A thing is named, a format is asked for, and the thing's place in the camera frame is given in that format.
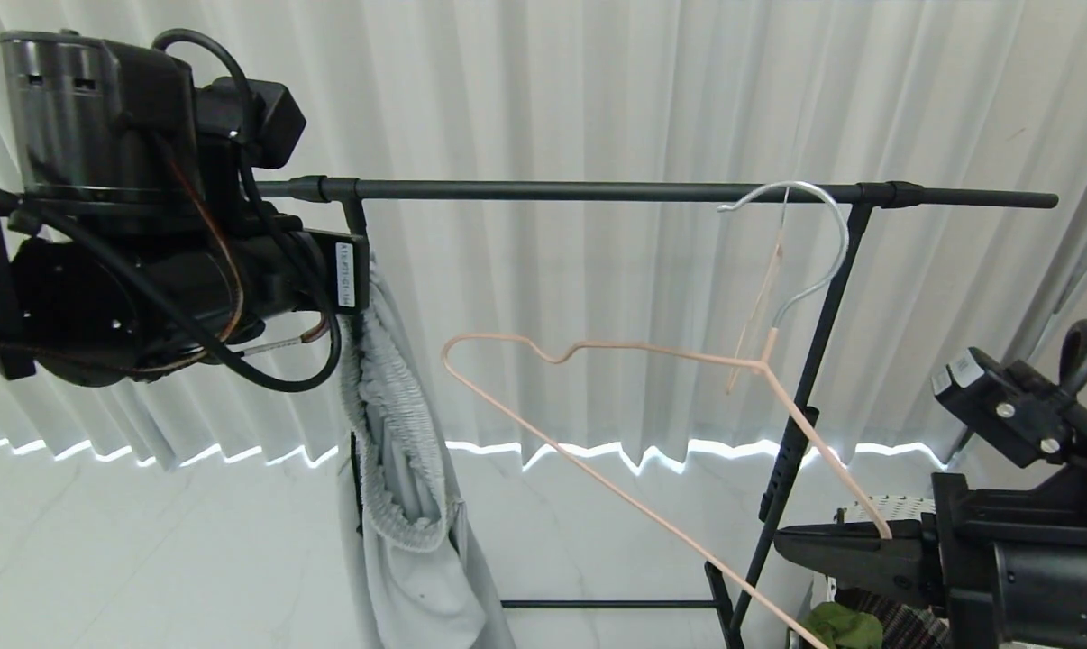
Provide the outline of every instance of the curtain fold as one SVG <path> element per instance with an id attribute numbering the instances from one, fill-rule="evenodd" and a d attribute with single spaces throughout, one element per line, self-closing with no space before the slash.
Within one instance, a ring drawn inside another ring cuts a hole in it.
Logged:
<path id="1" fill-rule="evenodd" d="M 264 177 L 796 177 L 1060 194 L 1050 211 L 873 215 L 811 400 L 845 453 L 860 440 L 950 451 L 960 427 L 932 402 L 932 370 L 965 346 L 1009 349 L 1048 290 L 1087 184 L 1087 2 L 0 1 L 0 29 L 61 26 L 140 45 L 189 26 L 223 41 L 251 77 L 287 83 L 309 127 L 288 167 Z M 223 74 L 189 46 L 172 53 L 200 85 Z M 14 189 L 12 147 L 0 65 L 0 185 Z M 308 226 L 345 227 L 330 205 L 278 207 Z M 713 207 L 367 204 L 446 438 L 520 442 L 525 460 L 536 449 L 440 370 L 440 346 L 464 329 L 525 334 L 548 349 L 614 337 L 732 353 L 779 210 L 728 219 Z M 819 276 L 835 249 L 819 209 L 789 207 L 770 307 Z M 773 364 L 789 389 L 821 297 L 783 328 Z M 284 316 L 266 338 L 309 326 Z M 301 377 L 325 353 L 313 347 L 255 362 Z M 474 346 L 458 362 L 557 438 L 620 442 L 636 461 L 651 446 L 684 459 L 694 438 L 777 439 L 785 422 L 750 377 L 725 395 L 722 370 L 639 352 L 555 369 Z M 0 440 L 55 453 L 90 444 L 103 457 L 130 448 L 176 465 L 214 445 L 232 459 L 302 448 L 315 461 L 346 433 L 334 386 L 268 394 L 217 366 L 103 390 L 41 374 L 0 379 Z"/>

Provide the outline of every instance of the marble tile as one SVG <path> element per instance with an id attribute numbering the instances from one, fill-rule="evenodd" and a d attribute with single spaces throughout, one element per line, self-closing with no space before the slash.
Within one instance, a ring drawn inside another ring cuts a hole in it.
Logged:
<path id="1" fill-rule="evenodd" d="M 703 560 L 560 457 L 453 452 L 467 512 L 507 599 L 708 599 Z M 633 475 L 588 460 L 737 571 L 761 526 L 771 457 L 692 453 Z M 209 459 L 164 473 L 128 459 L 0 451 L 0 649 L 362 647 L 336 517 L 337 462 Z M 874 494 L 926 492 L 917 453 L 852 462 Z M 786 522 L 825 521 L 852 499 L 811 463 Z M 762 584 L 789 611 L 810 577 L 773 559 Z M 511 611 L 522 648 L 721 648 L 712 611 Z M 750 648 L 783 646 L 753 604 Z"/>

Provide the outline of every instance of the white label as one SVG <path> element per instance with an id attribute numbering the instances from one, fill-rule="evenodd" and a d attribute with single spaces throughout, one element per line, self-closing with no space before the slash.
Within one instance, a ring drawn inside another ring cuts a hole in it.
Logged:
<path id="1" fill-rule="evenodd" d="M 973 385 L 973 383 L 976 383 L 976 378 L 984 376 L 984 369 L 977 364 L 976 359 L 973 358 L 972 352 L 969 352 L 969 350 L 964 350 L 964 353 L 960 354 L 959 359 L 950 362 L 948 370 L 951 371 L 952 378 L 955 378 L 957 385 L 961 388 Z"/>
<path id="2" fill-rule="evenodd" d="M 339 307 L 353 309 L 355 307 L 355 272 L 354 248 L 351 244 L 335 244 L 336 288 Z"/>
<path id="3" fill-rule="evenodd" d="M 936 374 L 932 374 L 932 394 L 939 395 L 944 390 L 948 389 L 948 386 L 952 385 L 952 377 L 948 375 L 948 369 L 940 370 Z"/>

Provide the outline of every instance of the green cloth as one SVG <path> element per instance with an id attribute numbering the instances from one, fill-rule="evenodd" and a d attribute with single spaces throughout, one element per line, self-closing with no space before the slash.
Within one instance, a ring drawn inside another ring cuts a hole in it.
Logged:
<path id="1" fill-rule="evenodd" d="M 852 611 L 836 601 L 825 601 L 812 609 L 803 625 L 828 649 L 883 649 L 884 646 L 884 625 L 876 615 Z"/>

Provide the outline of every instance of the hanger bar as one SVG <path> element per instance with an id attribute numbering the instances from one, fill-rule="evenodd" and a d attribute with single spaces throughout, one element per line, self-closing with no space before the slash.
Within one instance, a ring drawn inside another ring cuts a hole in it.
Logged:
<path id="1" fill-rule="evenodd" d="M 505 182 L 505 180 L 365 180 L 359 177 L 303 176 L 291 180 L 264 180 L 264 198 L 296 198 L 310 202 L 350 200 L 414 201 L 619 201 L 701 202 L 738 201 L 757 189 L 753 182 Z M 911 182 L 858 182 L 855 185 L 821 185 L 838 203 L 869 203 L 879 209 L 919 204 L 982 205 L 1002 209 L 1053 209 L 1055 194 L 1005 192 L 996 189 L 946 189 L 921 187 Z M 757 202 L 784 201 L 784 190 L 765 192 Z M 813 203 L 820 199 L 795 196 L 790 202 Z"/>

